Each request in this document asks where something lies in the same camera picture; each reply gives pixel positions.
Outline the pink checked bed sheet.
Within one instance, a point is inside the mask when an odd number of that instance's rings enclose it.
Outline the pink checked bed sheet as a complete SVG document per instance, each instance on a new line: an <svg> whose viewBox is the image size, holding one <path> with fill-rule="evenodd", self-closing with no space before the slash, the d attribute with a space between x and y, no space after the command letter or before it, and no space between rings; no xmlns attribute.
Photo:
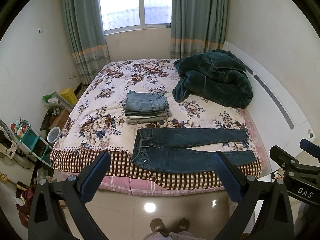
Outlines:
<svg viewBox="0 0 320 240"><path fill-rule="evenodd" d="M132 196L177 197L225 188L214 172L172 174L126 167L108 171L99 189Z"/></svg>

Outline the left green striped curtain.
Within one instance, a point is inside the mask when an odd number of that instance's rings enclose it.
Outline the left green striped curtain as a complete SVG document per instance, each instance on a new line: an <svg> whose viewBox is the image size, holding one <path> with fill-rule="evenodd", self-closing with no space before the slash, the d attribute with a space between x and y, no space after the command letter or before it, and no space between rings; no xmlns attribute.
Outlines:
<svg viewBox="0 0 320 240"><path fill-rule="evenodd" d="M83 84L90 84L111 62L103 30L100 0L61 0L72 58Z"/></svg>

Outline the floral bedspread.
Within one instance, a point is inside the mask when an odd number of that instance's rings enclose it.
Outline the floral bedspread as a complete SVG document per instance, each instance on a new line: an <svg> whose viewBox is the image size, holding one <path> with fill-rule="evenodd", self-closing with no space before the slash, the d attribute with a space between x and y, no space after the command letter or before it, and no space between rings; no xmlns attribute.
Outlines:
<svg viewBox="0 0 320 240"><path fill-rule="evenodd" d="M243 109L221 106L196 95L182 102L172 92L180 77L172 60L119 61L106 65L72 110L50 154L64 175L79 173L106 151L111 165L101 189L138 196L182 196L213 192L222 184L213 172L172 174L147 171L131 161L140 129L240 129L238 141L203 146L224 151L244 174L259 177L263 155L259 136Z"/></svg>

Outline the white waste bin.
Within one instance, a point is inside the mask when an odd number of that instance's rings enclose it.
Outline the white waste bin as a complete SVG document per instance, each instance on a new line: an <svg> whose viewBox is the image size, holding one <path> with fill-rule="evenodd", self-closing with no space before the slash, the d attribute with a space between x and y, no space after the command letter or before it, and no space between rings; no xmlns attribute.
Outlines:
<svg viewBox="0 0 320 240"><path fill-rule="evenodd" d="M53 127L47 135L48 143L54 144L58 140L60 134L61 134L61 129L59 127Z"/></svg>

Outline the green bag with roll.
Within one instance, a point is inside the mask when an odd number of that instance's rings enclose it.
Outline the green bag with roll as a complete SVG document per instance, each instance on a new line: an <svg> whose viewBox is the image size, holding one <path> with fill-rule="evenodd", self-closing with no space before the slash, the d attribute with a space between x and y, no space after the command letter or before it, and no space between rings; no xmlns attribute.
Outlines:
<svg viewBox="0 0 320 240"><path fill-rule="evenodd" d="M60 109L66 109L71 112L74 106L64 99L60 94L54 92L52 94L44 95L42 101L48 106L59 107Z"/></svg>

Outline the yellow box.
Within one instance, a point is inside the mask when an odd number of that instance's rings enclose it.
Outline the yellow box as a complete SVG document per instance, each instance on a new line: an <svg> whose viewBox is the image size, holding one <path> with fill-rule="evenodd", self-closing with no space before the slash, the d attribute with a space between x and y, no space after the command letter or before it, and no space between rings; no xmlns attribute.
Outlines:
<svg viewBox="0 0 320 240"><path fill-rule="evenodd" d="M78 98L76 97L74 90L71 87L62 89L59 92L59 95L66 101L68 101L72 106L75 106L78 102Z"/></svg>

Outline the right brown slipper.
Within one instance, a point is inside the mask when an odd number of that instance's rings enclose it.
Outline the right brown slipper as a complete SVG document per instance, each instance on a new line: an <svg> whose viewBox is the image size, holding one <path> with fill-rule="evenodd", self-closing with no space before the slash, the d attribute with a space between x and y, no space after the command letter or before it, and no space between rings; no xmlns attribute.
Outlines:
<svg viewBox="0 0 320 240"><path fill-rule="evenodd" d="M174 232L175 233L185 232L189 230L189 227L190 227L190 221L186 218L181 218L177 221L174 227Z"/></svg>

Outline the stack of folded jeans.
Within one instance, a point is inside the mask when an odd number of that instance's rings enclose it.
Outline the stack of folded jeans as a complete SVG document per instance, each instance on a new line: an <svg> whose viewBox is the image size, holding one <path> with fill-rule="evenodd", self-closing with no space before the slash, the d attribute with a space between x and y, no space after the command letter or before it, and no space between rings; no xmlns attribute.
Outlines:
<svg viewBox="0 0 320 240"><path fill-rule="evenodd" d="M170 106L163 93L137 93L126 95L124 114L129 125L146 124L165 120Z"/></svg>

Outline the grey baby seat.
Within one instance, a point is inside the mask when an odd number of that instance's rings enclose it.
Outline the grey baby seat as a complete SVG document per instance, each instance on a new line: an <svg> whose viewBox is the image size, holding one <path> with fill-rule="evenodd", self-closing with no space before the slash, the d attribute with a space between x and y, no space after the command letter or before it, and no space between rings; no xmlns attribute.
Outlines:
<svg viewBox="0 0 320 240"><path fill-rule="evenodd" d="M2 157L8 157L24 169L31 169L31 162L21 151L18 143L12 138L8 126L1 120L1 158Z"/></svg>

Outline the red patterned cloth on floor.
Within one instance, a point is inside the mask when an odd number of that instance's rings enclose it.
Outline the red patterned cloth on floor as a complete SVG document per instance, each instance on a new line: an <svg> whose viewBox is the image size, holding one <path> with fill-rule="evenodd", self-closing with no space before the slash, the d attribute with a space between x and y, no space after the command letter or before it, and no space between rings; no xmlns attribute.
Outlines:
<svg viewBox="0 0 320 240"><path fill-rule="evenodd" d="M16 204L16 208L21 224L25 228L29 226L29 217L35 189L35 185L27 186L21 181L18 181L16 184L16 198L22 201L21 205Z"/></svg>

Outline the window with white frame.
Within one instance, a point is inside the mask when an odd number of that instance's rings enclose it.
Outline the window with white frame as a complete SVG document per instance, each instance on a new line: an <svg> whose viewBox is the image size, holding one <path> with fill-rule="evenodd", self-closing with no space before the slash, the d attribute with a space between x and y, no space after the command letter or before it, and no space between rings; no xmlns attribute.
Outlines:
<svg viewBox="0 0 320 240"><path fill-rule="evenodd" d="M105 34L170 28L172 0L100 0Z"/></svg>

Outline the white bed headboard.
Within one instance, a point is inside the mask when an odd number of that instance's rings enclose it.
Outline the white bed headboard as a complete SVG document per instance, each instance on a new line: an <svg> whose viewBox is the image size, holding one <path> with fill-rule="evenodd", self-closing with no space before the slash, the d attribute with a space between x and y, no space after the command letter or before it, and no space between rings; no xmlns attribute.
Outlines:
<svg viewBox="0 0 320 240"><path fill-rule="evenodd" d="M280 169L270 157L272 146L279 146L302 164L318 166L316 158L300 148L300 141L314 142L316 134L299 105L283 85L260 63L243 50L225 41L223 50L231 52L245 64L253 89L253 99L246 108L266 152L263 178Z"/></svg>

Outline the dark green plush blanket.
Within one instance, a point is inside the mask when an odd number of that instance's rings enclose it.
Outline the dark green plush blanket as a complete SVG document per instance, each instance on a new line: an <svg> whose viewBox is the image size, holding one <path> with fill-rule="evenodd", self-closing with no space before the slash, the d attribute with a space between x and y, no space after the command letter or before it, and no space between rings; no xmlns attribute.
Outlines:
<svg viewBox="0 0 320 240"><path fill-rule="evenodd" d="M172 91L176 102L197 95L225 107L245 109L253 89L246 65L231 52L217 49L174 62L180 80Z"/></svg>

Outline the teal shelf rack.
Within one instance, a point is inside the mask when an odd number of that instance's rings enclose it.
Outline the teal shelf rack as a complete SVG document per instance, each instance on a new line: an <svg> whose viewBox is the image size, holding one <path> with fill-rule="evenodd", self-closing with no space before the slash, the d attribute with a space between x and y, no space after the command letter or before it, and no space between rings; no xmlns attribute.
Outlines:
<svg viewBox="0 0 320 240"><path fill-rule="evenodd" d="M10 129L19 140L20 145L24 146L29 154L32 154L48 167L52 167L49 158L52 147L33 129L29 122L20 118L10 124Z"/></svg>

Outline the dark blue jeans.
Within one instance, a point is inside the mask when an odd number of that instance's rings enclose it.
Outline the dark blue jeans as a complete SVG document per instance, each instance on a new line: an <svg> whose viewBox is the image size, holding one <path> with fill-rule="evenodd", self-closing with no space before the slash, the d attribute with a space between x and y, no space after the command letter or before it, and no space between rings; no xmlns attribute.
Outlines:
<svg viewBox="0 0 320 240"><path fill-rule="evenodd" d="M147 171L173 174L217 171L221 151L193 148L247 138L243 129L142 128L137 130L131 163Z"/></svg>

